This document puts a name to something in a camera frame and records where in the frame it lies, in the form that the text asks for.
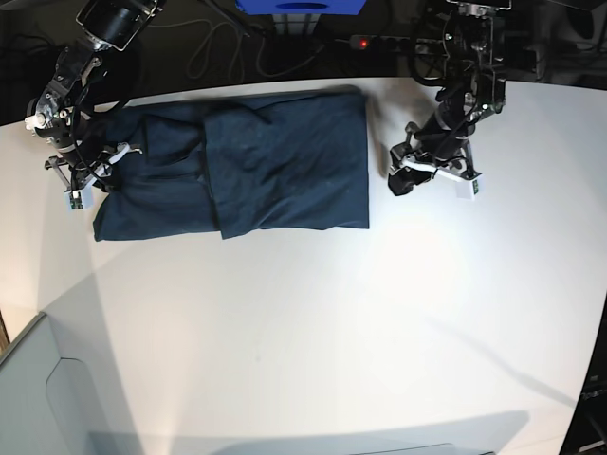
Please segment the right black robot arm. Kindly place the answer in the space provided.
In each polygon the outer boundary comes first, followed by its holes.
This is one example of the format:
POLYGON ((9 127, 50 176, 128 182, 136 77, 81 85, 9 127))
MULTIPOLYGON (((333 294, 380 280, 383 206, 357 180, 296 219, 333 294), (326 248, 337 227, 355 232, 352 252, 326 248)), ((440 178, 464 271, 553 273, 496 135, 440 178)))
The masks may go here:
POLYGON ((45 166, 57 171, 66 166, 71 172, 66 183, 70 191, 80 191, 88 183, 103 191, 116 187, 110 159, 118 155, 118 149, 100 144, 93 130, 130 98, 103 113, 96 113, 86 98, 107 74, 104 55, 124 51, 164 6, 163 1, 87 2, 76 18, 83 37, 62 50, 51 80, 38 99, 30 102, 26 129, 57 150, 59 154, 45 166))

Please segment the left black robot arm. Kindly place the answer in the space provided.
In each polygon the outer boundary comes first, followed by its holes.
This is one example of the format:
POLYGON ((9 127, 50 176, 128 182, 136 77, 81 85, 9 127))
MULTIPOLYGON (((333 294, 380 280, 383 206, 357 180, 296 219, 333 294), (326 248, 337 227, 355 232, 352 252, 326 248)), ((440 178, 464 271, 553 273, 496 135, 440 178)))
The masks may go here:
POLYGON ((411 77, 437 88, 436 106, 423 125, 411 121, 389 152, 388 187, 403 196, 442 177, 459 197, 473 200, 483 185, 470 138, 477 124, 502 112, 506 79, 503 19, 509 3, 429 1, 414 25, 406 52, 411 77))

